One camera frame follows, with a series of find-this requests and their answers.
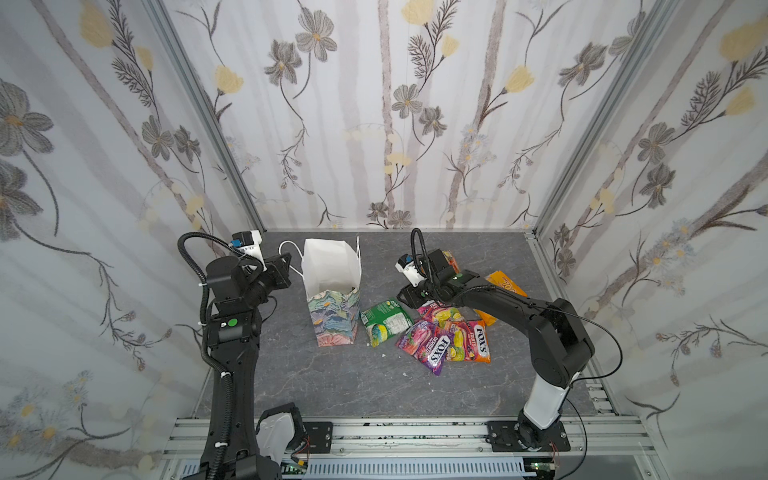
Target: paper bag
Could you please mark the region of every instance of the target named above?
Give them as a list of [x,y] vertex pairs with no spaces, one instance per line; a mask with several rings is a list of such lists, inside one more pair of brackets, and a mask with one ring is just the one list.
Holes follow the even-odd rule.
[[[290,240],[280,244],[291,243]],[[306,302],[318,346],[348,345],[355,342],[360,316],[360,245],[357,252],[343,240],[308,238],[304,241],[301,272]]]

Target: gray flower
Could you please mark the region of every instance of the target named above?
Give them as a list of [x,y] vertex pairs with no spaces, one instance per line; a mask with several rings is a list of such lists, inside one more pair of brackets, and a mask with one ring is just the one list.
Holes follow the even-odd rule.
[[435,130],[435,136],[439,137],[442,135],[442,132],[445,131],[446,128],[448,128],[448,125],[443,124],[440,122],[440,119],[443,117],[442,113],[440,112],[440,107],[427,107],[422,112],[422,116],[419,117],[419,123],[424,124],[424,130],[422,130],[422,135],[427,135],[429,132],[431,132],[433,129]]
[[0,155],[16,155],[23,144],[39,154],[52,152],[51,142],[39,133],[51,128],[50,118],[29,111],[29,98],[21,88],[0,80]]
[[593,45],[590,41],[586,47],[581,49],[576,59],[576,65],[560,70],[560,80],[558,84],[561,87],[567,85],[570,81],[576,80],[576,83],[583,85],[587,83],[589,72],[597,70],[605,63],[605,45]]
[[333,31],[333,22],[328,15],[322,10],[315,10],[313,16],[307,7],[302,7],[299,23],[306,30],[296,34],[296,46],[299,50],[314,51],[318,60],[328,60],[326,50],[336,51],[336,43],[328,37]]
[[21,168],[0,160],[0,242],[18,238],[16,215],[37,215],[43,211],[21,191],[26,184],[27,174]]
[[154,115],[149,116],[149,121],[141,124],[141,137],[145,142],[152,145],[152,156],[157,158],[163,155],[163,160],[170,158],[169,147],[174,146],[174,137],[169,131],[160,132],[160,125],[157,124]]
[[670,170],[665,164],[660,164],[648,172],[648,184],[640,190],[640,195],[650,195],[649,208],[656,208],[667,202],[664,198],[664,189],[672,187],[675,171]]
[[422,102],[414,100],[419,93],[416,91],[416,84],[400,85],[395,90],[395,99],[397,102],[392,106],[393,110],[400,110],[400,118],[408,118],[411,113],[418,114],[422,110]]
[[635,36],[637,36],[637,32],[640,30],[640,26],[643,24],[644,20],[645,12],[640,12],[637,17],[632,18],[627,25],[627,33],[629,35],[614,38],[611,47],[608,49],[608,54],[615,57],[616,55],[623,55],[629,50],[629,47],[632,46],[632,41]]
[[648,137],[641,138],[637,145],[643,150],[637,155],[639,161],[650,161],[657,164],[664,159],[666,154],[662,146],[672,141],[674,128],[667,128],[666,122],[659,122],[648,130]]
[[371,213],[367,217],[371,220],[378,220],[379,217],[386,218],[387,210],[389,210],[389,207],[384,202],[371,202]]
[[567,248],[564,248],[560,253],[558,253],[558,268],[563,273],[563,276],[570,275],[571,268],[575,266],[576,259],[574,258],[573,252]]
[[565,226],[565,223],[563,223],[560,226],[560,228],[554,231],[555,243],[560,243],[560,245],[565,245],[570,239],[571,239],[571,231],[568,229],[568,227]]
[[176,137],[176,145],[179,147],[179,152],[187,154],[187,159],[192,163],[192,155],[200,155],[200,141],[192,140],[190,132],[182,125],[179,125],[179,129],[176,130],[174,137]]
[[270,76],[270,82],[278,85],[285,75],[289,82],[295,84],[296,68],[301,66],[301,57],[296,51],[296,46],[287,41],[277,43],[277,40],[272,40],[270,58],[275,64],[264,68],[264,73]]
[[398,230],[413,225],[411,212],[395,210],[389,215],[389,226]]

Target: white rope handle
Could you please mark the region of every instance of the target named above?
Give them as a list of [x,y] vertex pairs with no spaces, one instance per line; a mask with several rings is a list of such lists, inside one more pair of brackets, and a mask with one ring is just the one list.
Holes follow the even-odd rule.
[[[293,245],[296,248],[296,251],[299,252],[299,257],[301,257],[301,260],[304,260],[304,255],[301,253],[301,249],[299,248],[299,246],[296,245],[294,242],[292,242],[290,240],[286,240],[286,241],[282,242],[280,244],[280,246],[277,247],[277,253],[278,254],[280,254],[280,255],[283,254],[283,245],[285,245],[286,243],[290,243],[291,245]],[[304,274],[303,273],[301,273],[300,271],[298,271],[295,268],[293,268],[293,265],[289,265],[289,267],[290,267],[291,270],[293,270],[294,272],[298,273],[299,276],[301,276],[301,280],[304,280]]]
[[357,264],[360,267],[360,275],[362,275],[362,257],[360,256],[360,237],[357,237]]

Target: electrical wire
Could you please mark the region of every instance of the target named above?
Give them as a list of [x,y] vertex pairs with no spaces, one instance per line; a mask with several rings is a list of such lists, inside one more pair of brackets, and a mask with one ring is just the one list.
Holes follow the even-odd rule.
[[274,308],[272,308],[272,311],[270,312],[270,314],[269,314],[269,315],[267,315],[267,316],[266,316],[266,318],[265,318],[265,319],[263,319],[263,320],[261,321],[261,323],[264,323],[264,322],[266,322],[267,320],[269,320],[269,319],[270,319],[270,317],[271,317],[271,316],[272,316],[272,315],[275,313],[275,310],[277,310],[277,298],[276,298],[274,295],[267,295],[266,297],[267,297],[267,298],[271,298],[272,300],[274,300],[274,301],[275,301],[275,307],[274,307]]
[[581,413],[579,413],[578,410],[576,409],[576,405],[574,405],[573,402],[568,399],[568,397],[566,397],[565,400],[571,404],[571,407],[573,408],[574,412],[576,412],[576,415],[578,415],[578,420],[579,422],[581,422],[581,429],[584,430],[584,454],[581,456],[581,460],[579,460],[578,465],[576,465],[576,468],[566,473],[565,475],[561,476],[560,478],[558,478],[558,480],[563,480],[563,478],[570,477],[571,475],[573,475],[579,469],[579,467],[581,467],[581,464],[584,463],[584,460],[587,458],[587,427],[584,426],[584,420],[581,417]]

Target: black cable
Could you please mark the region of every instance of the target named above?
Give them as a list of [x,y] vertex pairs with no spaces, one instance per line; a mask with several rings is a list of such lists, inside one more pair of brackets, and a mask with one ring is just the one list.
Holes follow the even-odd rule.
[[267,295],[266,297],[267,297],[267,298],[271,298],[272,300],[274,300],[274,301],[275,301],[275,307],[274,307],[274,308],[272,308],[272,312],[270,312],[270,314],[269,314],[269,315],[267,315],[267,316],[266,316],[266,318],[265,318],[265,319],[263,319],[263,320],[261,321],[261,323],[264,323],[264,322],[266,322],[267,320],[269,320],[269,319],[270,319],[270,317],[271,317],[271,316],[272,316],[272,315],[275,313],[275,310],[277,310],[277,298],[276,298],[274,295]]
[[578,318],[578,319],[582,319],[582,320],[584,320],[585,322],[589,322],[589,323],[591,323],[592,325],[595,325],[596,327],[598,327],[598,328],[600,328],[600,329],[603,329],[603,331],[604,331],[604,332],[606,332],[608,335],[610,335],[610,336],[611,336],[611,338],[614,340],[614,342],[616,342],[616,346],[617,346],[617,347],[618,347],[618,349],[619,349],[619,364],[618,364],[618,365],[616,365],[616,368],[615,368],[615,369],[611,370],[609,373],[606,373],[605,375],[600,375],[600,376],[583,376],[583,377],[577,378],[576,380],[574,380],[573,382],[571,382],[571,386],[573,386],[573,384],[574,384],[574,383],[576,383],[576,382],[578,382],[578,381],[580,381],[580,380],[599,380],[599,379],[604,379],[604,378],[607,378],[607,377],[609,377],[609,376],[613,375],[614,373],[618,372],[619,368],[621,368],[621,364],[622,364],[622,363],[624,363],[624,351],[621,349],[621,344],[620,344],[620,343],[619,343],[619,341],[616,339],[616,337],[614,336],[614,334],[613,334],[613,333],[611,333],[611,332],[609,332],[607,328],[605,328],[604,326],[602,326],[602,325],[601,325],[601,324],[599,324],[599,323],[593,322],[592,320],[590,320],[590,319],[587,319],[587,318],[584,318],[583,316],[580,316],[580,315],[574,315],[573,313],[564,312],[564,311],[562,311],[562,310],[558,310],[558,309],[550,308],[550,307],[548,307],[548,306],[538,306],[538,305],[535,305],[535,306],[536,306],[537,308],[540,308],[540,309],[543,309],[543,310],[551,310],[551,311],[553,311],[553,312],[560,312],[560,313],[564,313],[564,314],[566,314],[566,315],[575,316],[575,317],[576,317],[576,318]]
[[571,404],[571,408],[573,408],[574,412],[576,412],[576,415],[578,415],[578,420],[579,422],[581,422],[581,429],[584,430],[584,454],[581,456],[581,460],[579,460],[579,463],[578,465],[576,465],[576,468],[566,473],[565,475],[561,476],[560,478],[558,478],[558,480],[563,480],[563,478],[570,477],[571,475],[573,475],[579,469],[579,467],[581,467],[581,464],[584,463],[584,460],[587,458],[587,427],[584,426],[584,420],[581,418],[581,413],[579,413],[578,410],[576,409],[576,405],[574,405],[573,402],[568,399],[568,397],[566,397],[565,399],[568,401],[568,403]]

